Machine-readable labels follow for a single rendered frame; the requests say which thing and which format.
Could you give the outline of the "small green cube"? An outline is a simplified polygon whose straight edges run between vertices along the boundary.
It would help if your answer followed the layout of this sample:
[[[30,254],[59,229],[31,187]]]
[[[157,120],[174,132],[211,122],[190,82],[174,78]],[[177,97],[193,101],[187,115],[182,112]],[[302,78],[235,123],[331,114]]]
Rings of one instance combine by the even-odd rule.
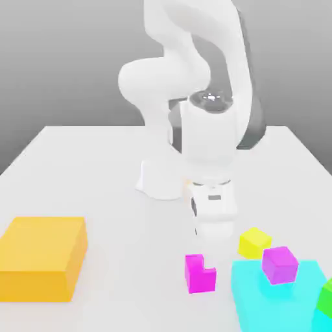
[[[332,278],[323,285],[316,308],[332,319]]]

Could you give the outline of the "small purple cube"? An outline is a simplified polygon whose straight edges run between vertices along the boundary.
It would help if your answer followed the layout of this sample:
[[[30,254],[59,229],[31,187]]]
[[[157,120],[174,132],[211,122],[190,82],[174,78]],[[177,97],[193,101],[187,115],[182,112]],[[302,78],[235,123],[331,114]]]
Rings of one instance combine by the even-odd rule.
[[[263,251],[261,268],[271,285],[295,282],[298,266],[298,260],[287,246]]]

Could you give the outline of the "small magenta cube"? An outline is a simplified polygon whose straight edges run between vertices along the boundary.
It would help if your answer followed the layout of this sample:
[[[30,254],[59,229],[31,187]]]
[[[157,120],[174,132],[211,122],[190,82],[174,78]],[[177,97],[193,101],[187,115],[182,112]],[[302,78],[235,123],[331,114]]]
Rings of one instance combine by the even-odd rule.
[[[185,256],[185,280],[189,294],[214,292],[216,279],[217,269],[206,268],[202,254]]]

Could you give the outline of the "small yellow cube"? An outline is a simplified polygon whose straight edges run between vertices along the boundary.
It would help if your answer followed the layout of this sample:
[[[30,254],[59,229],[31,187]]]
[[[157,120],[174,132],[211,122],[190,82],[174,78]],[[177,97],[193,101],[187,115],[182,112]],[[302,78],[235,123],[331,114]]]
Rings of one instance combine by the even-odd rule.
[[[238,253],[246,259],[261,259],[263,251],[272,245],[272,237],[252,227],[239,237]]]

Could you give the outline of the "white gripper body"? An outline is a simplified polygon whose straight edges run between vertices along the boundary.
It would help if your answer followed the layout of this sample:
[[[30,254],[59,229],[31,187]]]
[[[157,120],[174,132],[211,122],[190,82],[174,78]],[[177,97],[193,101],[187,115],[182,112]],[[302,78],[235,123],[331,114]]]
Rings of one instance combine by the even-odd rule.
[[[198,221],[195,226],[196,236],[204,253],[217,253],[224,249],[234,231],[233,221]]]

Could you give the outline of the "large cyan box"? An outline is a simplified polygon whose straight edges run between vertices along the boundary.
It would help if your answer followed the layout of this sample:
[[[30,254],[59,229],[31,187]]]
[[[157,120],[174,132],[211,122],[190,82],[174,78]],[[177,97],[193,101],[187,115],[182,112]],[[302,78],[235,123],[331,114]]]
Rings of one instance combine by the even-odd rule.
[[[231,290],[241,332],[332,332],[332,318],[316,308],[326,277],[314,260],[302,260],[296,281],[271,285],[258,260],[237,260]]]

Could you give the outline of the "large orange box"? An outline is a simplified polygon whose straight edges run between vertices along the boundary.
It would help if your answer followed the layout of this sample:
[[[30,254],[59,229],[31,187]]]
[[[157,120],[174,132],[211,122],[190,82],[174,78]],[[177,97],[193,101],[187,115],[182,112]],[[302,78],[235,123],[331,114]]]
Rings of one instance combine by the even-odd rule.
[[[70,302],[87,248],[84,217],[16,217],[0,237],[0,302]]]

